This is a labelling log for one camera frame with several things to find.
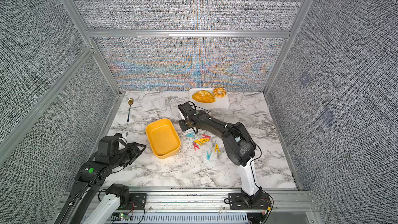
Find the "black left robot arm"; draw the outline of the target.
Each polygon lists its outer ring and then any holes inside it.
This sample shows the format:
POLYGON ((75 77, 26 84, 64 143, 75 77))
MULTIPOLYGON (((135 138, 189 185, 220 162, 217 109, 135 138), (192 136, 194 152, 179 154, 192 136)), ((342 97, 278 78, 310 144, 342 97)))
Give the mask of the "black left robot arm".
POLYGON ((55 223, 66 224, 69 219, 81 221, 92 198, 100 191, 112 170, 131 165, 147 148, 144 144, 128 143, 122 134, 103 137, 97 152, 79 169, 69 198, 55 223))

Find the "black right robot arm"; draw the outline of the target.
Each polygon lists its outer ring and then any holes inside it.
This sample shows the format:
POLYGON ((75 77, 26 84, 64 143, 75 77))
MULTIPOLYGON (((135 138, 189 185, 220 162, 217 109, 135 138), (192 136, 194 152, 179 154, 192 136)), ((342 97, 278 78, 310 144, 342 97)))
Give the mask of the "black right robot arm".
POLYGON ((260 200, 263 191, 257 184, 254 167, 258 146, 245 126, 240 122, 232 124, 218 120, 206 111, 198 110, 192 102, 179 104, 178 110, 181 115, 178 123, 183 132, 204 130, 222 140, 227 157, 238 167, 242 197, 252 204, 260 200))

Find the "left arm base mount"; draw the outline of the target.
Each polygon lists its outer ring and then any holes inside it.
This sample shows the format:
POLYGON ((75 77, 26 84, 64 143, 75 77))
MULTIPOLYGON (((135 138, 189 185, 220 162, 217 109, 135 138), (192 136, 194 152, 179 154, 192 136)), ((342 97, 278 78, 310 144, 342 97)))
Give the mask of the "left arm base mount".
POLYGON ((144 210, 147 201, 146 193, 130 193, 130 189, 126 185, 112 184, 105 191, 106 196, 114 196, 119 199, 118 211, 126 209, 144 210))

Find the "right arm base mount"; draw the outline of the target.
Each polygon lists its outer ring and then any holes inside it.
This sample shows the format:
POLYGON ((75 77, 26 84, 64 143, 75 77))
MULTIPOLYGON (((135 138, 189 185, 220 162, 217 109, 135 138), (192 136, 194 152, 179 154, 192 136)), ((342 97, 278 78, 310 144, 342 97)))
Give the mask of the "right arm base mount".
POLYGON ((243 190, 240 193, 229 193, 228 197, 224 199, 224 203, 229 205, 232 210, 270 210, 273 206, 271 197, 263 190, 258 190, 253 196, 243 190))

